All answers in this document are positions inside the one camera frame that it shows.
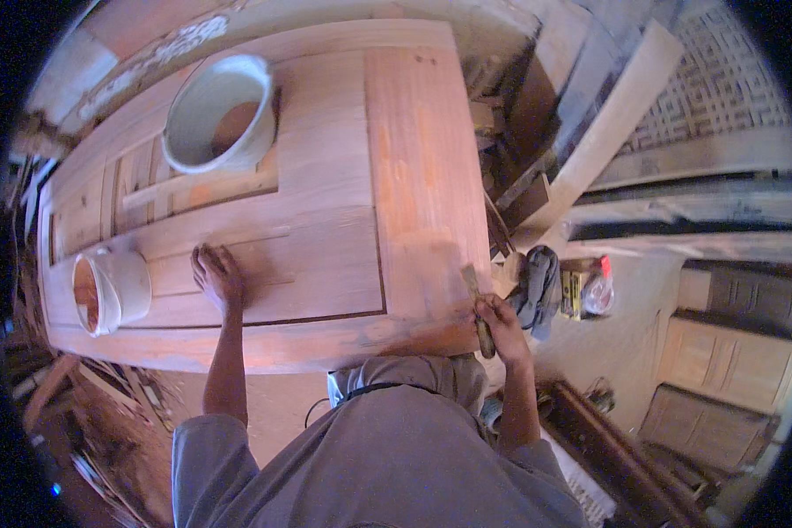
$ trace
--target white bucket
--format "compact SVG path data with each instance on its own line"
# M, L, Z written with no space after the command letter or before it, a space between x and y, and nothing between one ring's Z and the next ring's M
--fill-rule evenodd
M153 291L147 263L134 252L80 253L73 265L73 295L85 331L92 337L111 334L149 312Z
M275 132L267 61L234 55L200 72L179 92L167 114L161 146L179 172L240 171L264 158Z

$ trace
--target person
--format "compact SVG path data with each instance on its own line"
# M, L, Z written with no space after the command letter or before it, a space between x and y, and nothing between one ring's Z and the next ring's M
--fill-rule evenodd
M585 526L539 437L534 364L516 314L475 310L507 370L499 441L478 417L472 354L373 357L327 378L333 408L264 469L246 435L244 291L224 247L194 248L194 280L223 314L202 416L173 435L176 526Z

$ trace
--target workshop floor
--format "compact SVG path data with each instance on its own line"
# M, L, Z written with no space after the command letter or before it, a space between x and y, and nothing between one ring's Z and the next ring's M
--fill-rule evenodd
M557 316L551 338L532 343L542 375L562 375L584 391L604 376L616 391L616 408L608 415L632 432L642 423L654 395L655 366L675 311L683 259L612 257L616 301L609 318L576 322ZM488 365L491 382L503 380L503 367ZM171 401L174 424L200 413L205 374L158 373L159 381L179 401ZM303 429L306 412L326 395L326 374L283 374L246 378L250 449L264 466ZM328 409L322 403L312 421Z

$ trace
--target gray cloth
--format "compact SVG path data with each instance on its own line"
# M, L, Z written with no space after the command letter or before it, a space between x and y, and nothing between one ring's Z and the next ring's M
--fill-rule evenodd
M551 319L560 308L560 265L557 253L548 246L537 246L525 257L525 270L519 285L507 302L516 310L522 330L540 341L549 338Z
M353 390L368 385L401 383L419 385L446 396L474 417L481 413L487 373L473 354L454 357L379 356L357 368L328 374L328 399L332 408Z
M264 470L233 417L173 435L173 512L199 526L585 526L549 444L508 458L446 396L408 385L331 409Z

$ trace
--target hand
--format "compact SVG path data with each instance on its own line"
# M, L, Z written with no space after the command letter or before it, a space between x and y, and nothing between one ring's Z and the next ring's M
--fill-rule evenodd
M519 319L507 302L495 293L488 293L475 301L475 311L490 326L496 350L506 367L533 365Z
M193 248L191 269L194 282L224 316L243 312L243 279L228 249L208 244Z

